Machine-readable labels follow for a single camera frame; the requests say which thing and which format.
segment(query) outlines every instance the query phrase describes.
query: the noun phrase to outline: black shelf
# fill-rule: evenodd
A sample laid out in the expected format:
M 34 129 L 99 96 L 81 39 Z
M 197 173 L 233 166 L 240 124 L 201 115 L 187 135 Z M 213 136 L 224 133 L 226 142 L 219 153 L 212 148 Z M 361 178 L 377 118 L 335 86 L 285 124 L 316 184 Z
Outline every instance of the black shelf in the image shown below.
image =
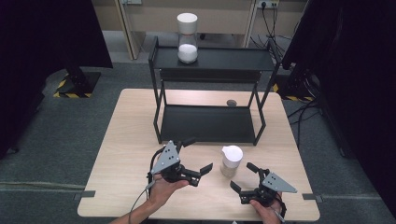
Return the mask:
M 274 84 L 280 58 L 275 43 L 269 40 L 267 49 L 198 48 L 198 58 L 193 63 L 183 63 L 177 57 L 176 47 L 162 47 L 154 38 L 148 56 L 152 86 L 157 103 L 154 128 L 158 142 L 184 140 L 195 137 L 198 142 L 252 143 L 256 145 L 265 128 L 262 107 Z M 275 55 L 274 65 L 271 53 Z M 161 78 L 157 87 L 156 70 Z M 272 71 L 266 91 L 260 99 L 257 86 L 262 71 Z M 250 83 L 252 92 L 244 106 L 169 105 L 165 82 L 220 82 Z M 250 106 L 255 100 L 262 126 L 255 133 Z M 158 118 L 164 104 L 161 131 Z
M 162 140 L 252 143 L 253 122 L 248 107 L 168 105 L 163 112 Z

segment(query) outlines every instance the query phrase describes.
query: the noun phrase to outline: light wood tabletop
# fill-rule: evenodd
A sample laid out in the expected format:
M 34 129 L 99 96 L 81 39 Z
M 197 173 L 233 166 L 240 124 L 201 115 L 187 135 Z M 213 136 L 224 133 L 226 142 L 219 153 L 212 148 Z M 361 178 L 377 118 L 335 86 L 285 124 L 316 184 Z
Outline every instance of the light wood tabletop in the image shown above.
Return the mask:
M 169 104 L 226 105 L 230 99 L 238 105 L 248 103 L 247 91 L 175 91 L 167 90 Z M 120 94 L 106 135 L 85 190 L 94 190 L 91 198 L 82 198 L 78 214 L 83 217 L 120 217 L 131 210 L 138 195 L 148 184 L 146 178 L 155 151 L 163 144 L 157 141 L 153 127 L 156 104 L 153 90 L 126 89 Z M 260 128 L 257 106 L 251 115 Z M 173 194 L 167 204 L 150 218 L 183 220 L 260 220 L 253 207 L 241 204 L 230 181 L 242 190 L 259 186 L 259 176 L 247 162 L 270 169 L 292 186 L 297 193 L 283 193 L 288 221 L 316 221 L 319 210 L 312 194 L 300 153 L 280 97 L 270 93 L 263 108 L 266 127 L 257 144 L 195 143 L 180 150 L 180 160 L 187 169 L 199 171 L 213 162 L 212 171 L 201 178 L 197 188 L 187 186 Z M 232 178 L 220 171 L 223 146 L 238 145 L 244 157 Z M 142 196 L 136 207 L 146 200 Z

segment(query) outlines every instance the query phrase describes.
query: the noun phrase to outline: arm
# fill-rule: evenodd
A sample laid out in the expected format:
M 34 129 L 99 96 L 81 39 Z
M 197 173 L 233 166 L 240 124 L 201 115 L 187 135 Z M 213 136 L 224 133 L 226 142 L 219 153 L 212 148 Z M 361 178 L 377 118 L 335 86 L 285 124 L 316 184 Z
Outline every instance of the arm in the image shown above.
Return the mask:
M 280 203 L 277 200 L 274 200 L 273 205 L 271 207 L 263 207 L 259 202 L 255 200 L 251 200 L 250 204 L 256 209 L 256 213 L 262 218 L 263 224 L 280 224 L 281 221 L 277 217 L 274 210 L 276 210 L 280 214 L 280 210 L 282 209 Z
M 127 213 L 122 217 L 112 221 L 111 224 L 128 224 L 141 223 L 151 214 L 166 204 L 171 195 L 177 190 L 189 185 L 186 180 L 177 181 L 175 183 L 168 183 L 161 175 L 154 176 L 155 184 L 151 188 L 151 193 L 147 201 L 142 203 L 131 213 Z

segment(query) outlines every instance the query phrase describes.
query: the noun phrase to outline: white powder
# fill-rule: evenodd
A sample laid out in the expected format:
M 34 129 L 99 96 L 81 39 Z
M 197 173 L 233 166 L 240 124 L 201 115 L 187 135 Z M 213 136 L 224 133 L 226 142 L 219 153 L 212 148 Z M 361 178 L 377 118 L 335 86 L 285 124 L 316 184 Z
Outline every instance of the white powder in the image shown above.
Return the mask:
M 178 58 L 183 63 L 193 63 L 198 57 L 197 48 L 194 45 L 183 44 L 178 47 Z

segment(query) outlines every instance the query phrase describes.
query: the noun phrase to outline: gray carpet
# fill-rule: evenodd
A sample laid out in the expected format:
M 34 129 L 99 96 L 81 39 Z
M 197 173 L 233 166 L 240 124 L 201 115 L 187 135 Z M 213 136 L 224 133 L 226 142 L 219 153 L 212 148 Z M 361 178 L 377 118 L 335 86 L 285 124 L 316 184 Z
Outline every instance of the gray carpet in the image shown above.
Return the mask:
M 0 161 L 0 223 L 107 223 L 113 217 L 77 214 L 80 193 L 90 176 L 121 90 L 150 89 L 146 63 L 114 63 L 102 73 L 91 98 L 55 98 L 65 71 L 48 78 L 41 103 L 22 135 L 20 152 Z M 178 83 L 170 89 L 244 90 L 244 85 Z M 304 103 L 283 101 L 287 114 Z M 317 108 L 304 114 L 300 151 L 318 203 L 316 223 L 396 223 L 356 160 L 343 158 Z M 297 141 L 297 124 L 291 124 Z

